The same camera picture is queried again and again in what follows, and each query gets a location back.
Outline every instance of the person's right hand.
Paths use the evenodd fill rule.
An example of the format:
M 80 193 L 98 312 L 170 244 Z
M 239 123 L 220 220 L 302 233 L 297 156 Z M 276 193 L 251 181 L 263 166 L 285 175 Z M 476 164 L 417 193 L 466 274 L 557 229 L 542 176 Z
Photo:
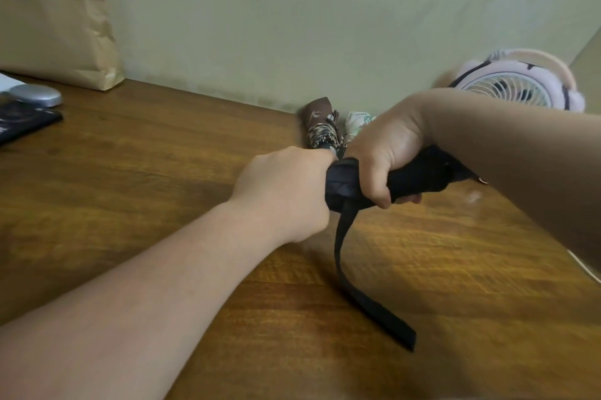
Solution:
M 361 192 L 383 209 L 391 204 L 388 172 L 407 164 L 427 143 L 420 106 L 419 94 L 403 99 L 365 126 L 344 153 L 359 160 Z M 401 199 L 408 201 L 419 203 L 421 195 Z

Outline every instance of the wood grain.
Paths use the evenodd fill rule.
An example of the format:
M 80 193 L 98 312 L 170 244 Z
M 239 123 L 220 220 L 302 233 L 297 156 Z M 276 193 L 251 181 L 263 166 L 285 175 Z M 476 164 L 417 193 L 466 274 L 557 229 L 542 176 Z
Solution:
M 0 149 L 0 322 L 130 258 L 228 199 L 293 115 L 127 81 L 60 86 L 65 121 Z M 349 305 L 334 229 L 269 256 L 169 394 L 218 399 L 598 399 L 601 288 L 491 188 L 365 210 L 349 277 L 418 332 L 404 351 Z

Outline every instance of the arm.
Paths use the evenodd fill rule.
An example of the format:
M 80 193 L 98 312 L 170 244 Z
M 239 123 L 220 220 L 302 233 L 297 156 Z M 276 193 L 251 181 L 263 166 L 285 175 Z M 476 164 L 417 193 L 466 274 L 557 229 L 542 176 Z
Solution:
M 434 143 L 567 248 L 601 266 L 601 117 L 439 88 L 403 100 L 357 140 L 349 154 L 365 160 L 362 190 L 380 206 L 390 199 L 385 173 Z
M 259 156 L 232 198 L 146 252 L 0 327 L 3 399 L 161 399 L 231 292 L 324 229 L 325 150 Z

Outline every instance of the brown paper bag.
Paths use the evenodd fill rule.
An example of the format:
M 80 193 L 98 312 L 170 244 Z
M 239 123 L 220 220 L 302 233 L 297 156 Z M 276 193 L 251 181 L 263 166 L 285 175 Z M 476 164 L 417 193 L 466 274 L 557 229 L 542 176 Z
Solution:
M 0 0 L 0 70 L 112 88 L 123 72 L 105 0 Z

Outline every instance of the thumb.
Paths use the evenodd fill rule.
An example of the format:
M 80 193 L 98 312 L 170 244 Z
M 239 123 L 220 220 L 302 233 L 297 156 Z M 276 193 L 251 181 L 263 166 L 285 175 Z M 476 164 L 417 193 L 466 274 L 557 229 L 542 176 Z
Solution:
M 387 155 L 381 154 L 359 160 L 361 192 L 383 209 L 387 209 L 391 204 L 390 191 L 386 186 L 390 167 Z

